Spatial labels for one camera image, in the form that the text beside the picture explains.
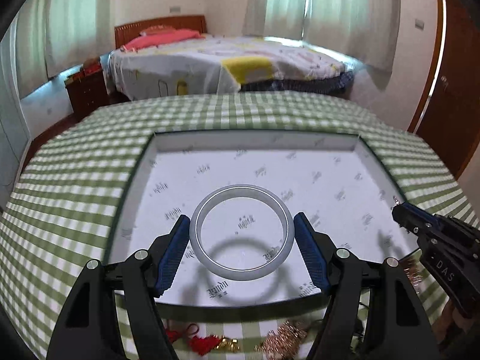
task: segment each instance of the bolt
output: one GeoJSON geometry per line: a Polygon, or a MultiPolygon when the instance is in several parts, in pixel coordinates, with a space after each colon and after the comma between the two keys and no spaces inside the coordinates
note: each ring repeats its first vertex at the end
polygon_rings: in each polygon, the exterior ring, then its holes
{"type": "Polygon", "coordinates": [[[91,259],[89,262],[87,262],[88,269],[95,269],[97,267],[98,267],[98,261],[96,259],[91,259]]]}
{"type": "Polygon", "coordinates": [[[350,257],[350,252],[347,249],[338,249],[337,256],[341,259],[347,259],[348,257],[350,257]]]}
{"type": "Polygon", "coordinates": [[[135,253],[135,258],[137,260],[144,260],[148,256],[148,252],[146,250],[139,250],[138,252],[135,253]]]}
{"type": "Polygon", "coordinates": [[[392,268],[398,267],[398,260],[394,259],[393,257],[387,258],[387,264],[391,266],[392,268]]]}

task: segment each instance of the light switch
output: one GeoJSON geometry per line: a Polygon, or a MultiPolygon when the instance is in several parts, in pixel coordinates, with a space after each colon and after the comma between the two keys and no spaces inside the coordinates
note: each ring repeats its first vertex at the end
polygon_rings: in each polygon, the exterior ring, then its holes
{"type": "Polygon", "coordinates": [[[425,22],[420,19],[415,19],[415,28],[423,31],[423,29],[425,28],[425,22]]]}

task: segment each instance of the nightstand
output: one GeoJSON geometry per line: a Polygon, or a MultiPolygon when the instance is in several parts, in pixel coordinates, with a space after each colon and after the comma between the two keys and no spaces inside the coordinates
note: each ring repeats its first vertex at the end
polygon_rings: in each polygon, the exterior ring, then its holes
{"type": "Polygon", "coordinates": [[[110,105],[103,70],[78,78],[65,85],[77,121],[99,107],[110,105]]]}

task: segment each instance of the wooden headboard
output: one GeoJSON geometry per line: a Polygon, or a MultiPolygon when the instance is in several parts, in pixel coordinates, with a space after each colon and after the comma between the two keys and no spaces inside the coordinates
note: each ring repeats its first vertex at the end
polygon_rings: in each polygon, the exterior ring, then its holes
{"type": "Polygon", "coordinates": [[[200,33],[207,32],[204,15],[158,17],[157,19],[142,20],[115,27],[115,47],[120,48],[140,36],[141,31],[158,25],[171,26],[177,30],[188,28],[200,33]]]}

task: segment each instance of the red string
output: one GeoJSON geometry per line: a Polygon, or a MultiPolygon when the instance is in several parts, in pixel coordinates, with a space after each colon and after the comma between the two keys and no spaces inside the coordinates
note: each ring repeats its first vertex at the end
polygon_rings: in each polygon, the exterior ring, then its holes
{"type": "Polygon", "coordinates": [[[170,329],[170,321],[166,323],[166,335],[169,337],[169,341],[173,344],[175,341],[179,340],[182,337],[188,337],[193,335],[192,338],[188,339],[188,345],[200,356],[205,356],[207,353],[210,353],[218,344],[220,344],[221,339],[216,335],[210,335],[208,337],[198,337],[196,334],[199,332],[200,328],[196,323],[190,324],[184,331],[179,332],[177,330],[170,329]]]}

